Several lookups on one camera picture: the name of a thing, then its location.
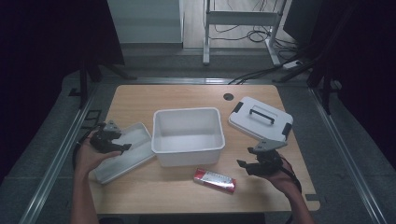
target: red snack bar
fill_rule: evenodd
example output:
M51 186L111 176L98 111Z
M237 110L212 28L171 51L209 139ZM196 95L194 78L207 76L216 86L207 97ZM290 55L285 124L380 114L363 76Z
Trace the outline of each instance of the red snack bar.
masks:
M215 189L225 190L233 193L236 180L226 175L219 175L201 168L195 171L194 182Z

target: metal rail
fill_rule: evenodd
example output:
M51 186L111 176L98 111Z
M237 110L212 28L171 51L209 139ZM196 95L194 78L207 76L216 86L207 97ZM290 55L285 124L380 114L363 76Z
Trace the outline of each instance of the metal rail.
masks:
M52 163L49 165L47 172L44 174L44 177L38 185L35 194L32 197L32 200L29 202L26 210L24 211L19 222L20 224L31 224L37 221L41 209L43 208L44 203L46 202L50 194L50 190L52 189L55 180L59 172L61 171L62 166L64 165L67 154L69 153L71 146L73 146L73 144L75 143L78 129L81 127L81 124L91 106L93 96L96 94L97 88L98 84L94 84L92 86L92 90L90 92L87 103L78 111L72 126L67 132L66 138L62 142L60 148L58 149L58 152L52 160Z
M336 144L336 147L338 149L338 152L340 153L344 165L346 166L346 169L348 170L350 177L355 184L355 187L359 195L361 196L361 200L363 201L364 206L366 207L373 223L388 223L385 220L384 215L382 214L382 211L378 206L378 203L376 202L374 194L371 192L369 186L367 185L367 182L363 174L361 173L359 166L353 160L352 155L349 153L349 149L344 142L343 137L338 132L335 123L332 121L332 116L328 115L323 108L320 102L320 96L318 95L318 92L314 91L313 89L309 89L309 91L315 99L319 114L322 117L327 129L329 130L332 140Z

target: container lid with handle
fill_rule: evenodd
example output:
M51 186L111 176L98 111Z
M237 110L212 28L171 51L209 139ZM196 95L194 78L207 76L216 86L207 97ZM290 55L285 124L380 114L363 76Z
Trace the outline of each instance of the container lid with handle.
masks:
M285 142L293 123L290 114L250 97L244 97L235 107L229 122L237 129L257 139L268 138Z

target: human hand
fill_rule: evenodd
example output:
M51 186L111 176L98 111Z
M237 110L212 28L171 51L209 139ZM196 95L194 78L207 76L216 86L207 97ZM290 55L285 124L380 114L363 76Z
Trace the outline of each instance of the human hand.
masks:
M81 148L78 151L75 171L76 174L87 175L105 159L119 156L121 154L120 151L112 151L106 154L99 153L90 143L92 136L93 133L88 135L88 137L81 144Z
M291 164L288 161L286 161L285 157L283 157L282 155L280 155L280 157L282 158L282 161L283 161L283 165L282 165L283 168L285 168L286 170L288 170L289 172L294 174ZM282 171L277 171L273 175L263 175L260 177L270 181L271 184L276 189L278 189L279 191L281 191L282 193L284 193L287 196L289 194L293 193L295 190L298 191L298 188L297 188L296 184L293 182L293 180L291 179L291 177Z

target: wall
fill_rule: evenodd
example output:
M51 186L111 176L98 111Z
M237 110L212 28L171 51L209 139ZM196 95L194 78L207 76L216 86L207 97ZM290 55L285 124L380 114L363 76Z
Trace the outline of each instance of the wall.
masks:
M181 43L183 0L107 0L121 44Z

